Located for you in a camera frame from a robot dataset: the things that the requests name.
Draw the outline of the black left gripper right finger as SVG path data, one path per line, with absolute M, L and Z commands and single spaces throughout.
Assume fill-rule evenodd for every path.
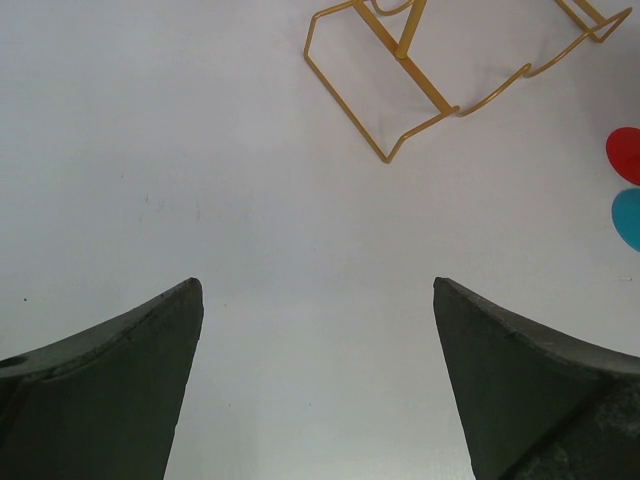
M 438 277 L 433 309 L 477 479 L 636 479 L 639 360 Z

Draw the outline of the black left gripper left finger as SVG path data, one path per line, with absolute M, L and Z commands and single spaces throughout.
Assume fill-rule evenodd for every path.
M 204 319 L 189 278 L 1 362 L 4 479 L 161 479 Z

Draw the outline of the blue wine glass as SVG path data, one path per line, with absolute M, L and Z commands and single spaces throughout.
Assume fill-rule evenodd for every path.
M 619 192 L 611 206 L 614 228 L 620 238 L 632 249 L 640 251 L 640 189 Z

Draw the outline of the red wine glass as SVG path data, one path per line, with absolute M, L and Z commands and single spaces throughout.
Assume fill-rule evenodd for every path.
M 629 183 L 640 184 L 640 129 L 621 127 L 606 141 L 606 155 L 614 171 Z

